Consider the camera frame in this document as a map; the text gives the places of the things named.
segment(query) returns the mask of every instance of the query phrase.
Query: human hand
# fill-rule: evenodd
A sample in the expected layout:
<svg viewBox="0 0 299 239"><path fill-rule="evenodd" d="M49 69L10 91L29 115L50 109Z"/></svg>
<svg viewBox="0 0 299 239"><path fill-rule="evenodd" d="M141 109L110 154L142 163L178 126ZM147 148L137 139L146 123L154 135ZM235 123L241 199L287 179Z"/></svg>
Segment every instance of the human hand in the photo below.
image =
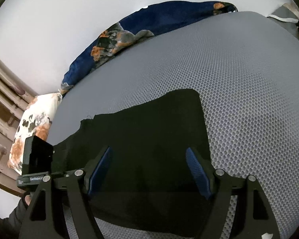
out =
<svg viewBox="0 0 299 239"><path fill-rule="evenodd" d="M25 202L26 202L27 205L30 205L30 203L31 203L31 196L30 195L25 196Z"/></svg>

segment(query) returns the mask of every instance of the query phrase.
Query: mesh texture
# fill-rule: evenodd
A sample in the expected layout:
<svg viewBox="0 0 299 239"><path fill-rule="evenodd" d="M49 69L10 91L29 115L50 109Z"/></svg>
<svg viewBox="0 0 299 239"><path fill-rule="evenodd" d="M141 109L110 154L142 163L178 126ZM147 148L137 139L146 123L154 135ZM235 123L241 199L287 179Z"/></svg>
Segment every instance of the mesh texture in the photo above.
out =
<svg viewBox="0 0 299 239"><path fill-rule="evenodd" d="M257 13L214 16L127 49L67 94L48 142L82 119L182 88L200 94L213 166L255 175L289 238L299 225L299 41Z"/></svg>

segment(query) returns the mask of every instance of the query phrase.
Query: blue gripper pad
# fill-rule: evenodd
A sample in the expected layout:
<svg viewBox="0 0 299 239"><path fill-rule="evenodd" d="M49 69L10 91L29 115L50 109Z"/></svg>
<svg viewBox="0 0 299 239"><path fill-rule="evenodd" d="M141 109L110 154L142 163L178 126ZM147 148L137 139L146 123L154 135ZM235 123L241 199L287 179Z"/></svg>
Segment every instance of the blue gripper pad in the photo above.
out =
<svg viewBox="0 0 299 239"><path fill-rule="evenodd" d="M112 155L113 151L110 147L108 147L101 160L99 161L99 164L96 166L93 174L91 175L90 186L87 192L87 195L89 197L99 191L106 173L111 165Z"/></svg>
<svg viewBox="0 0 299 239"><path fill-rule="evenodd" d="M198 187L199 193L206 199L209 199L212 195L209 179L191 148L187 148L186 150L186 162Z"/></svg>

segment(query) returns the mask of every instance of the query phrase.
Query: black cloth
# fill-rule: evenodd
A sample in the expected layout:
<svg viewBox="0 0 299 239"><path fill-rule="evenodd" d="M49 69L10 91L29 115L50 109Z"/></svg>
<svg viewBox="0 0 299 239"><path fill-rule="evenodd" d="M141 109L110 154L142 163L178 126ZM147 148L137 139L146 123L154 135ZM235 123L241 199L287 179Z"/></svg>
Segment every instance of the black cloth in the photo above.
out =
<svg viewBox="0 0 299 239"><path fill-rule="evenodd" d="M25 217L28 205L25 201L25 196L29 193L23 195L19 200L17 207L11 212L9 217L0 218L0 239L18 239L22 221Z"/></svg>
<svg viewBox="0 0 299 239"><path fill-rule="evenodd" d="M90 201L94 216L128 228L194 237L209 212L185 158L186 149L196 147L210 160L199 94L176 90L82 120L76 133L54 146L52 171L83 168L104 145L114 153L100 192Z"/></svg>

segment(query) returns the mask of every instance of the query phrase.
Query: floral pillow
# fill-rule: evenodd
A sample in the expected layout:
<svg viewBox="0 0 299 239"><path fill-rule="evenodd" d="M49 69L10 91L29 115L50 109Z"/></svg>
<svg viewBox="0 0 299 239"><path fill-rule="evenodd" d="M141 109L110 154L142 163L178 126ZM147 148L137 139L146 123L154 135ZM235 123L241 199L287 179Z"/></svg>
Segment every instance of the floral pillow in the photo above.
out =
<svg viewBox="0 0 299 239"><path fill-rule="evenodd" d="M36 135L44 141L47 140L50 126L61 101L61 93L36 96L23 113L8 161L8 166L20 175L22 174L23 150L26 138Z"/></svg>

